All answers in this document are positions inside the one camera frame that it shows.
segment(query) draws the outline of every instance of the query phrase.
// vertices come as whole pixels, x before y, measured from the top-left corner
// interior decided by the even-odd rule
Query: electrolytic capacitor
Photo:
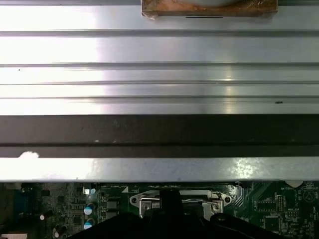
[[[84,214],[85,215],[91,215],[93,213],[94,209],[95,209],[94,204],[90,203],[84,208]]]
[[[93,227],[95,225],[95,220],[93,219],[93,218],[89,218],[86,222],[85,222],[85,224],[84,224],[84,229],[86,230],[86,229],[89,229],[89,228],[91,228],[91,227]]]
[[[49,210],[49,211],[46,211],[45,213],[41,214],[40,215],[40,220],[43,221],[43,220],[47,220],[48,218],[52,217],[53,216],[53,211],[52,210]]]
[[[61,237],[67,230],[67,227],[66,226],[61,226],[58,228],[58,230],[54,233],[54,237],[55,238],[59,238]]]

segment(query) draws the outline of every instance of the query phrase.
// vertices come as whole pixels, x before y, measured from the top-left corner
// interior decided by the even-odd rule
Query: motherboard
[[[319,238],[319,182],[21,184],[13,218],[32,222],[36,233],[28,239],[64,239],[121,213],[143,217],[159,207],[159,190],[168,188],[178,189],[184,207],[208,220],[223,212],[288,238]]]

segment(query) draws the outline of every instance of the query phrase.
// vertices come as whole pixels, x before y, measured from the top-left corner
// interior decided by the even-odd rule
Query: green circuit board
[[[47,210],[54,212],[53,216],[42,224],[37,238],[54,238],[54,228],[61,225],[65,225],[68,230],[59,238],[67,238],[84,230],[88,221],[96,224],[124,212],[138,215],[139,209],[130,203],[130,198],[163,188],[211,190],[227,194],[232,198],[232,202],[224,207],[227,214],[288,238],[319,238],[319,182],[304,182],[295,188],[282,181],[245,185],[32,184],[24,186],[18,193],[19,200],[15,201],[25,204],[25,207],[20,206],[24,214],[40,215]],[[85,208],[92,204],[95,205],[94,213],[87,215]]]

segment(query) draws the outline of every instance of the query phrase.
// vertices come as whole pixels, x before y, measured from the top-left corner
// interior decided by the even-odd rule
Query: aluminum plate
[[[318,114],[319,1],[271,18],[0,0],[0,115]]]

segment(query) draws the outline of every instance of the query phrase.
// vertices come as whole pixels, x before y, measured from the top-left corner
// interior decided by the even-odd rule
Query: shiny metal surface
[[[318,180],[318,157],[0,158],[0,181]]]
[[[149,20],[134,0],[0,1],[0,115],[317,114],[316,2]]]

